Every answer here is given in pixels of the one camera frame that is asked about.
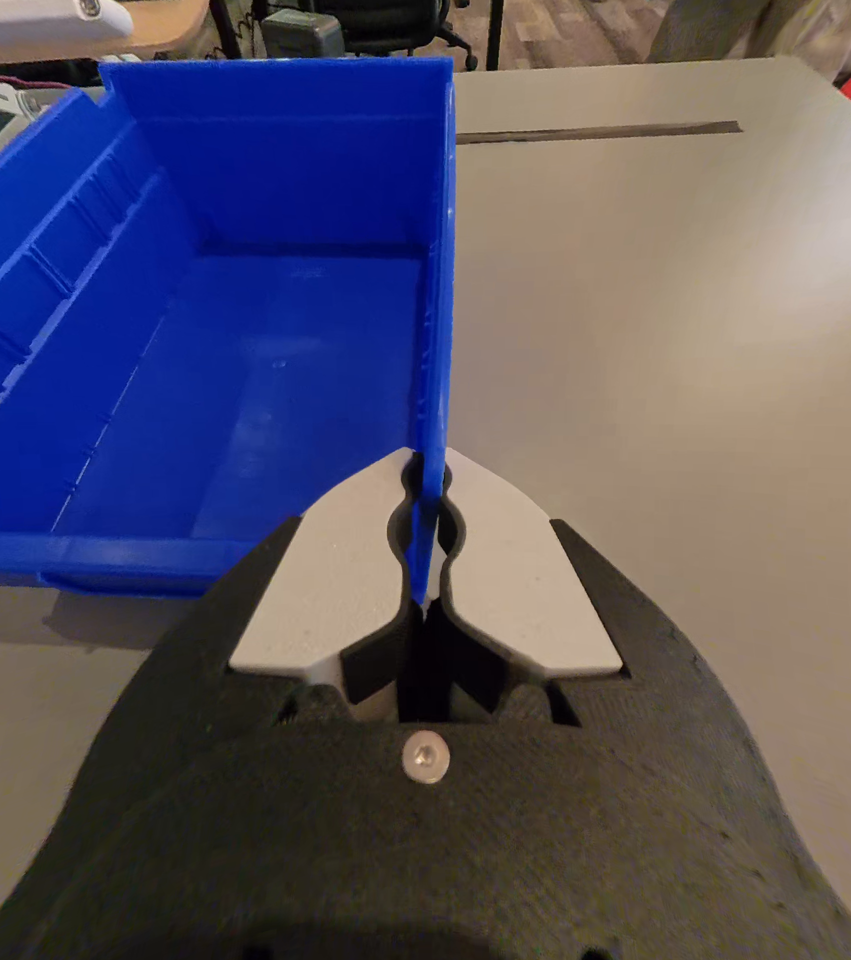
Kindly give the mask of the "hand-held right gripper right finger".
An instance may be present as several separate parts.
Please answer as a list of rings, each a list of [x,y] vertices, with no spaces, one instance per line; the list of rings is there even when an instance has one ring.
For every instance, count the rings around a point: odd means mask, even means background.
[[[450,617],[530,674],[617,674],[623,659],[547,513],[453,448],[440,596]]]

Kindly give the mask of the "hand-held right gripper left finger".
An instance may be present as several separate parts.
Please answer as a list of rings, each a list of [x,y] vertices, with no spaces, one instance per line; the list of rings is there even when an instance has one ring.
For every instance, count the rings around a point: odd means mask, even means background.
[[[341,655],[399,614],[405,586],[389,522],[406,498],[401,447],[302,515],[228,665],[241,673],[341,673]]]

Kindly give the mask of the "blue plastic bin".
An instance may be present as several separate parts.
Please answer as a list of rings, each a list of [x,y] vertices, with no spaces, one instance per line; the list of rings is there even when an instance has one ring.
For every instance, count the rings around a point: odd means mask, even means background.
[[[0,586],[200,596],[444,463],[446,57],[109,63],[0,152]]]

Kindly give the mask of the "small black box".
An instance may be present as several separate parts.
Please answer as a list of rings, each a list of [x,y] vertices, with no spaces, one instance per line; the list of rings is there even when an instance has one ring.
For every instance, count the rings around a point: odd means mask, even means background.
[[[285,7],[259,20],[269,60],[342,59],[345,39],[336,17]]]

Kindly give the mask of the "black office chair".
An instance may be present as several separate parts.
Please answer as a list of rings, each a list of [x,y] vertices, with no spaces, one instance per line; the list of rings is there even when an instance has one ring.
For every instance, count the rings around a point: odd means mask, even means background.
[[[309,1],[308,12],[331,16],[338,22],[347,54],[384,57],[443,41],[466,54],[467,72],[479,68],[472,46],[448,21],[452,7],[465,9],[469,1]]]

